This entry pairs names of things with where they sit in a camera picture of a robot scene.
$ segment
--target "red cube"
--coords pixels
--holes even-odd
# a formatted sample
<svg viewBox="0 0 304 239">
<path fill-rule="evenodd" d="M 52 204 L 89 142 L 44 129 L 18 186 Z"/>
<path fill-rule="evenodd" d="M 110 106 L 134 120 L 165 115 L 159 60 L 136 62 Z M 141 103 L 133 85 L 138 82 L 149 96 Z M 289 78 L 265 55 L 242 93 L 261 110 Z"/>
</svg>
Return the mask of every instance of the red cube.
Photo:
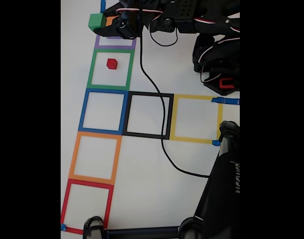
<svg viewBox="0 0 304 239">
<path fill-rule="evenodd" d="M 107 65 L 107 67 L 109 69 L 116 70 L 116 68 L 117 68 L 117 61 L 115 59 L 108 58 L 106 65 Z"/>
</svg>

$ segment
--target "green cube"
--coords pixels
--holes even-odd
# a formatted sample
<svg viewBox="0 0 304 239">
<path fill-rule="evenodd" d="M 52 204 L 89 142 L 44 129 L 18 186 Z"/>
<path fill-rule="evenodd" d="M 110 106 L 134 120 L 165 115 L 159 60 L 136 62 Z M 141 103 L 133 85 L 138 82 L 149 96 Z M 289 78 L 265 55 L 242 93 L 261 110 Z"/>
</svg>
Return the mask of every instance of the green cube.
<svg viewBox="0 0 304 239">
<path fill-rule="evenodd" d="M 90 15 L 89 20 L 89 28 L 91 31 L 94 31 L 94 29 L 99 27 L 105 27 L 106 23 L 106 17 L 103 15 L 103 13 L 96 13 Z"/>
</svg>

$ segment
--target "red tape square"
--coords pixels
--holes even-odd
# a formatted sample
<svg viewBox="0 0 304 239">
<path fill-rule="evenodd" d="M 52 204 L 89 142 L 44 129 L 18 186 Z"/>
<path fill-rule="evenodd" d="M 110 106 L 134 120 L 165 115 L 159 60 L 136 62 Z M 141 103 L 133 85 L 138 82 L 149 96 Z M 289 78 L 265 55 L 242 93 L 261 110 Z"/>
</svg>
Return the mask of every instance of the red tape square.
<svg viewBox="0 0 304 239">
<path fill-rule="evenodd" d="M 66 215 L 68 199 L 69 199 L 69 194 L 70 194 L 70 189 L 71 189 L 72 184 L 78 184 L 78 185 L 108 189 L 107 204 L 106 204 L 105 216 L 104 216 L 104 221 L 103 221 L 104 229 L 106 229 L 107 225 L 108 225 L 108 218 L 109 218 L 109 215 L 110 215 L 110 210 L 111 210 L 111 201 L 112 201 L 114 186 L 109 185 L 109 184 L 80 181 L 80 180 L 75 180 L 75 179 L 68 179 L 66 194 L 64 196 L 64 201 L 63 201 L 60 223 L 64 223 L 64 217 Z M 76 233 L 76 234 L 81 234 L 81 235 L 83 234 L 83 230 L 76 229 L 76 228 L 70 228 L 70 227 L 67 227 L 66 232 Z"/>
</svg>

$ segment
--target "blue tape square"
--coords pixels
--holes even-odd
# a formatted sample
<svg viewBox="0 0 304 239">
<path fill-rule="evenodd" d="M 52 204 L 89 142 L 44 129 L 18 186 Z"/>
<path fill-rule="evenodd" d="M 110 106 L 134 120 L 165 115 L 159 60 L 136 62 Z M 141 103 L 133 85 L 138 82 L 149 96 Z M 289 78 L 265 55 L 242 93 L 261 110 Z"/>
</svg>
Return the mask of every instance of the blue tape square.
<svg viewBox="0 0 304 239">
<path fill-rule="evenodd" d="M 123 105 L 122 105 L 122 112 L 121 112 L 120 124 L 118 126 L 118 131 L 116 131 L 116 130 L 106 130 L 106 129 L 96 129 L 96 128 L 83 128 L 83 122 L 84 122 L 84 117 L 85 117 L 85 114 L 86 114 L 86 109 L 87 109 L 88 98 L 89 98 L 89 93 L 90 92 L 122 94 L 122 95 L 124 95 Z M 81 112 L 81 118 L 80 118 L 80 123 L 79 123 L 79 131 L 94 132 L 94 133 L 110 133 L 110 134 L 122 135 L 124 119 L 125 119 L 125 111 L 126 111 L 126 105 L 127 105 L 127 98 L 128 98 L 128 91 L 87 88 L 86 95 L 85 95 L 84 102 L 83 102 L 82 112 Z"/>
</svg>

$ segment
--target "purple tape square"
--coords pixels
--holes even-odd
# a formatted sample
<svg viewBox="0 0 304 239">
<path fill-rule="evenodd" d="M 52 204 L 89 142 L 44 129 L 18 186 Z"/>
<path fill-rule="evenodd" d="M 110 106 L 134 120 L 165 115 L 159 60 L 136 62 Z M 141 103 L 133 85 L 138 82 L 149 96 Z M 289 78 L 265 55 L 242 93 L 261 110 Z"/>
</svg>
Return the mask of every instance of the purple tape square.
<svg viewBox="0 0 304 239">
<path fill-rule="evenodd" d="M 119 36 L 109 36 L 109 39 L 122 39 Z M 100 41 L 100 36 L 97 35 L 96 38 L 96 44 L 94 46 L 95 49 L 128 49 L 128 50 L 134 50 L 135 49 L 135 45 L 136 45 L 136 39 L 134 39 L 132 41 L 132 45 L 131 46 L 100 46 L 99 45 L 99 41 Z"/>
</svg>

